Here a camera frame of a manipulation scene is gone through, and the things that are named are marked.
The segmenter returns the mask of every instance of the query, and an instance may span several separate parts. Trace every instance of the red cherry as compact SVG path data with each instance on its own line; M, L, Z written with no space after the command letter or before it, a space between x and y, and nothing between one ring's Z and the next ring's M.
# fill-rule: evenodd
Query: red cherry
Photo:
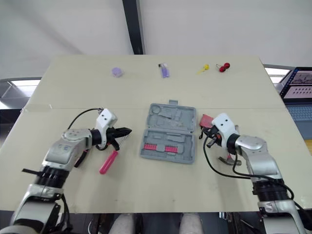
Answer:
M225 69L228 69L230 67L230 64L226 62L223 66L225 67Z
M225 72L226 68L224 66L219 68L219 72Z

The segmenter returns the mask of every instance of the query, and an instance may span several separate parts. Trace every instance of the keyboard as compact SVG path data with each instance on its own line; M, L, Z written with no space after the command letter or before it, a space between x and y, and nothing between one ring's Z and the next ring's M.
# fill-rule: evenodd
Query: keyboard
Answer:
M288 106L287 109L294 121L312 121L312 106Z

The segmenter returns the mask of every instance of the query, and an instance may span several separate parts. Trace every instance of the computer screen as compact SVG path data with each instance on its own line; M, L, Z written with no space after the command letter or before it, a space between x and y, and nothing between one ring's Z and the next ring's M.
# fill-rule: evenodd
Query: computer screen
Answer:
M311 102L312 68L296 68L282 90L281 97L285 102Z

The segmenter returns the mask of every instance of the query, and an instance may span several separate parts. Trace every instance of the open tool case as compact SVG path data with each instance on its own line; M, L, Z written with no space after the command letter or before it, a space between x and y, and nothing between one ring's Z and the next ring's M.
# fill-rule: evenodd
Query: open tool case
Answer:
M151 104L147 117L140 154L144 158L180 163L193 163L196 124L194 107L178 106L176 100L169 105Z

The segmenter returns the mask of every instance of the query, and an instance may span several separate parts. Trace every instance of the pink screwdriver handle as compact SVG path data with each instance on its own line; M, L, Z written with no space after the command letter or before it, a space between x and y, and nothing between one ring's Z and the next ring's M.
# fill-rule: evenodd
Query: pink screwdriver handle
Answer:
M99 169L101 174L105 174L107 170L110 168L112 163L114 162L116 156L118 155L118 151L114 150L111 155L106 159L102 167Z

